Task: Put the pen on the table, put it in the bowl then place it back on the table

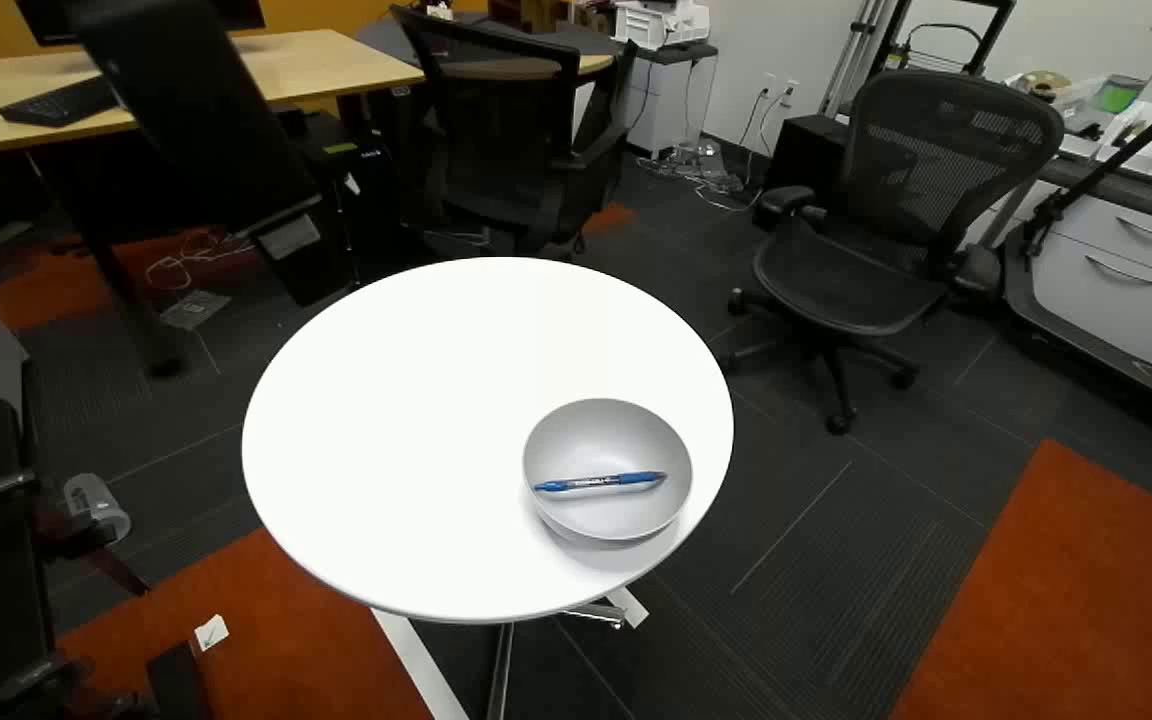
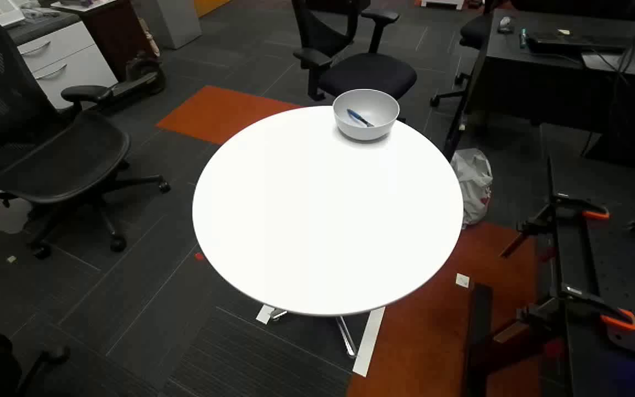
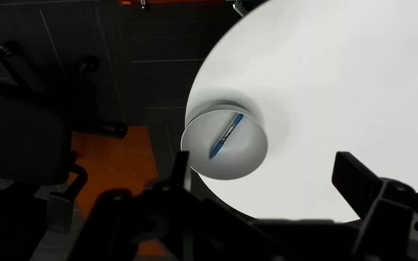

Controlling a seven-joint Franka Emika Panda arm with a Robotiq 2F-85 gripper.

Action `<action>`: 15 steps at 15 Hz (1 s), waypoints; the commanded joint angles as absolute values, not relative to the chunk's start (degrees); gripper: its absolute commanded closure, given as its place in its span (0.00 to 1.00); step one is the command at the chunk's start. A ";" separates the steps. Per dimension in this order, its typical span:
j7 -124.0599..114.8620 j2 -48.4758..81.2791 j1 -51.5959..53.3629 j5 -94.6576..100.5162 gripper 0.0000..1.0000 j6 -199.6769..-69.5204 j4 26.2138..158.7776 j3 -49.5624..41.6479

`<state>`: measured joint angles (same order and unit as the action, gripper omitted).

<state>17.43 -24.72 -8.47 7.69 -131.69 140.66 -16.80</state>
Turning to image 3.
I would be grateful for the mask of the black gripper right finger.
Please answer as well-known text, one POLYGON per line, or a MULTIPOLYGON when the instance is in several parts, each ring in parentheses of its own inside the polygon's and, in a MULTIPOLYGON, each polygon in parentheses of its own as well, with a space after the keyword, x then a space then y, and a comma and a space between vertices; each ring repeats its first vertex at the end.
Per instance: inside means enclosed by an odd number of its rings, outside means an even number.
POLYGON ((360 217, 354 261, 418 261, 418 191, 337 152, 332 184, 360 217))

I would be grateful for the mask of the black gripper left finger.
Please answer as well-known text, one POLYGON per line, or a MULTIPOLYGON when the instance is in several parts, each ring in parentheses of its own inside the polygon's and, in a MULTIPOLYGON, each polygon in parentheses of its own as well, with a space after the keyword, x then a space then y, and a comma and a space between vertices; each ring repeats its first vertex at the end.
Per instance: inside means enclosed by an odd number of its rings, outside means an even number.
POLYGON ((183 236, 177 230, 183 220, 178 204, 189 153, 178 152, 171 174, 133 195, 115 188, 102 193, 90 211, 68 261, 132 261, 141 243, 160 242, 171 255, 183 256, 183 236))

